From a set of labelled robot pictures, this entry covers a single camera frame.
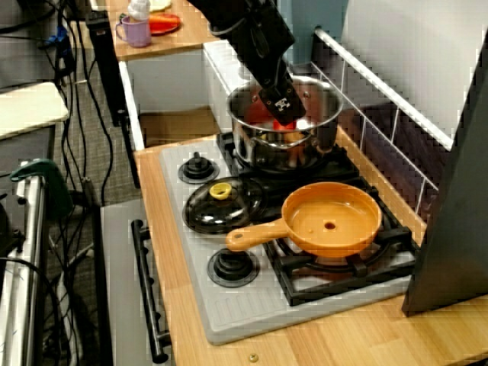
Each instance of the stainless steel pot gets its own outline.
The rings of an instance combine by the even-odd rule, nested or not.
[[[239,160],[272,173],[294,172],[320,164],[336,141],[342,98],[327,82],[293,76],[307,114],[292,130],[284,129],[258,96],[256,81],[235,89],[227,98]]]

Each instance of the oven door handle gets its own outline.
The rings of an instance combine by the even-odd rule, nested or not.
[[[140,290],[143,295],[144,313],[146,314],[147,331],[149,333],[149,345],[151,347],[152,362],[162,364],[168,360],[168,355],[164,353],[163,347],[171,345],[169,332],[159,330],[158,319],[161,316],[156,311],[154,302],[152,278],[149,276],[149,266],[147,264],[146,253],[148,249],[143,242],[150,239],[149,229],[143,228],[143,221],[134,220],[130,226],[134,248],[136,250],[137,270],[139,272]]]

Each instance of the black burner grate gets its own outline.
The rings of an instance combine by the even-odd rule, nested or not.
[[[412,233],[400,225],[385,203],[380,199],[377,189],[371,187],[363,178],[344,181],[360,188],[372,196],[383,213],[382,226],[374,240],[377,250],[367,258],[359,254],[346,257],[346,265],[324,265],[318,257],[305,251],[295,252],[283,239],[265,244],[265,251],[273,265],[288,303],[293,307],[302,303],[319,300],[347,291],[356,290],[372,284],[401,278],[412,274],[419,247],[412,240]],[[375,268],[374,265],[390,253],[409,252],[412,259],[398,265]],[[295,272],[308,268],[326,274],[347,274],[337,281],[321,284],[304,290],[296,289]]]
[[[359,175],[359,170],[347,157],[344,149],[334,146],[332,152],[314,169],[298,171],[294,176],[270,175],[246,166],[236,158],[231,133],[218,135],[217,141],[231,174],[258,182],[268,196],[266,209],[260,213],[258,220],[252,221],[253,223],[278,218],[281,215],[281,205],[292,191],[319,181],[337,181],[360,188],[372,196],[381,208],[382,226],[374,240],[377,249],[367,258],[355,254],[346,257],[343,265],[328,265],[321,263],[322,258],[305,251],[293,250],[286,239],[265,244],[265,251],[274,272],[292,307],[412,274],[419,251],[419,247],[412,240],[412,233],[398,222],[380,199],[377,189],[371,187]],[[393,265],[380,265],[385,258],[398,253],[407,254],[409,259]],[[315,275],[329,275],[333,281],[325,281],[323,284],[304,289],[297,288],[297,279],[300,278],[300,273],[305,271],[313,272]]]

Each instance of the yellow lid knob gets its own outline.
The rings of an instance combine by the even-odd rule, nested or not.
[[[225,200],[229,197],[230,192],[232,191],[232,186],[229,183],[216,183],[212,187],[208,193],[210,196],[215,198],[216,200]]]

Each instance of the white bottle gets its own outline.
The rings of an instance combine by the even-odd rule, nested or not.
[[[130,0],[129,16],[131,20],[145,21],[149,19],[149,13],[151,12],[151,2],[149,0]]]

